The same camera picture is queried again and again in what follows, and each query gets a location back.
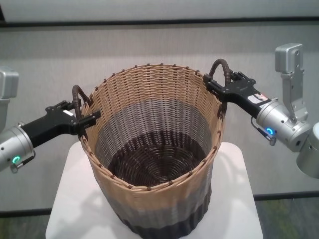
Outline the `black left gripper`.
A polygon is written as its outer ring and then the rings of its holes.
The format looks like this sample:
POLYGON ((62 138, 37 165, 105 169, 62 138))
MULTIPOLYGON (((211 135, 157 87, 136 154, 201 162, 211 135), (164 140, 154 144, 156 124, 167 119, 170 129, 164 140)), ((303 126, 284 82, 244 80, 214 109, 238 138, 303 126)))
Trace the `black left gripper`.
POLYGON ((33 147, 36 148, 62 134, 77 135, 80 130, 94 126, 101 117, 101 112, 95 111, 77 120, 72 113, 66 113, 72 109, 73 103, 63 100, 47 107, 45 116, 23 125, 21 128, 28 135, 33 147))

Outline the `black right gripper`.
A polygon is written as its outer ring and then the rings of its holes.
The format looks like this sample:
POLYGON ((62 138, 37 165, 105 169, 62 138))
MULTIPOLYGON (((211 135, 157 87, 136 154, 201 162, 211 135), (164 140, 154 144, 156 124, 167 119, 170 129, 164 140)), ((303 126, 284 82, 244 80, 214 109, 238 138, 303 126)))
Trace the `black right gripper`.
POLYGON ((209 74, 203 75, 203 82, 208 91, 216 91, 221 102, 234 103, 256 118, 264 104, 271 100, 254 88, 256 81, 242 72, 232 72, 231 82, 227 86, 220 85, 209 74))

